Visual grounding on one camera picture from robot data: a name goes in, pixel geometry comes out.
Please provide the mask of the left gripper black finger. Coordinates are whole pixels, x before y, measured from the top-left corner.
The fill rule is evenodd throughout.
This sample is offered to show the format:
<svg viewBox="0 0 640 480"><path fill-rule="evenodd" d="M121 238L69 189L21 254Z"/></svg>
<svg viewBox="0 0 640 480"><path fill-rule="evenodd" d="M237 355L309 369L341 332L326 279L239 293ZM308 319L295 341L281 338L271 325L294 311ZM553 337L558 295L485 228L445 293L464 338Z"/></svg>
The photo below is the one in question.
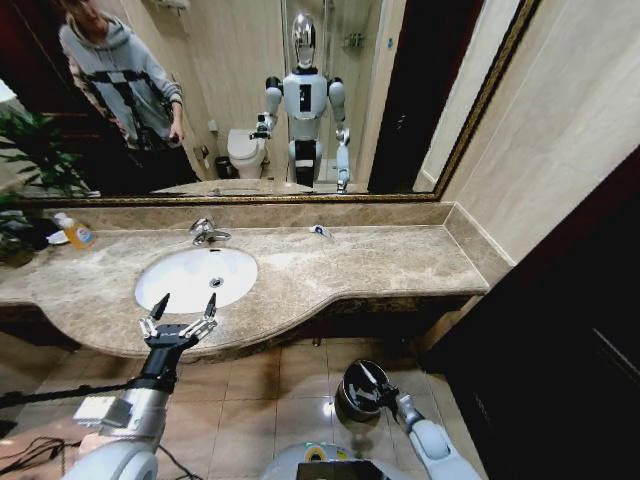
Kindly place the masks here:
<svg viewBox="0 0 640 480"><path fill-rule="evenodd" d="M197 340L205 338L217 326L216 313L217 295L213 293L207 302L203 315L185 329L185 337Z"/></svg>
<svg viewBox="0 0 640 480"><path fill-rule="evenodd" d="M154 304L149 314L139 319L139 326L144 340L157 338L159 336L156 323L163 316L169 299L170 294L166 293L157 303Z"/></svg>

